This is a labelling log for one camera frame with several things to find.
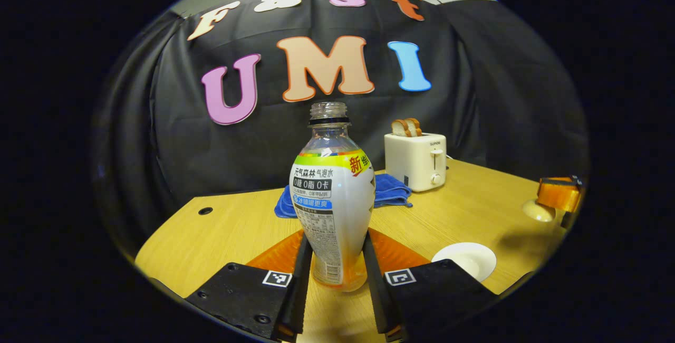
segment black cloth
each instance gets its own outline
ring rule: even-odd
[[[221,5],[236,0],[223,0]],[[537,180],[588,171],[587,137],[571,79],[546,44],[498,2],[465,0],[419,4],[422,22],[391,0],[336,7],[329,0],[256,13],[260,0],[239,0],[209,33],[187,41],[203,13],[187,19],[167,13],[113,69],[106,88],[114,122],[109,147],[127,215],[143,220],[149,236],[192,197],[283,187],[293,160],[310,138],[312,103],[348,106],[350,137],[375,170],[385,167],[383,136],[394,119],[415,117],[422,131],[443,134],[459,160]],[[288,37],[310,37],[328,54],[342,35],[363,37],[364,60],[375,88],[363,95],[337,90],[285,102]],[[428,91],[404,91],[391,41],[412,42]],[[218,125],[207,112],[203,74],[226,66],[224,100],[241,98],[233,64],[261,54],[256,65],[258,102],[233,125]]]

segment bottle label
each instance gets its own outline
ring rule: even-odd
[[[340,229],[335,222],[335,207],[349,207],[346,189],[357,190],[353,182],[371,167],[363,150],[332,153],[329,156],[297,156],[291,170],[291,199],[297,218],[301,221],[312,249],[320,259],[315,264],[314,275],[324,283],[340,284],[344,280],[342,254],[338,236]]]

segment blue towel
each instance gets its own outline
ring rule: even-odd
[[[378,208],[386,204],[412,207],[412,203],[408,203],[410,194],[412,194],[412,190],[391,175],[378,174],[375,176],[374,207]],[[274,213],[280,218],[297,218],[288,186],[285,187],[284,193],[279,197]]]

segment nutrition label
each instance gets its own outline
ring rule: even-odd
[[[335,220],[332,210],[308,208],[299,204],[306,204],[307,198],[294,196],[297,218],[302,223],[307,239],[311,241],[312,249],[317,257],[321,257],[325,265],[318,265],[316,275],[326,283],[342,283],[340,270],[340,248],[335,235]]]

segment bread slice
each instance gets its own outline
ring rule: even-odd
[[[416,136],[422,136],[422,129],[420,129],[420,122],[417,121],[414,117],[408,117],[406,119],[406,123],[408,124],[408,131],[410,131],[410,134],[413,137]]]
[[[396,119],[393,122],[391,122],[391,133],[393,133],[395,136],[401,136],[401,137],[412,137],[412,134],[408,130],[408,124],[405,121],[402,121],[400,119]]]

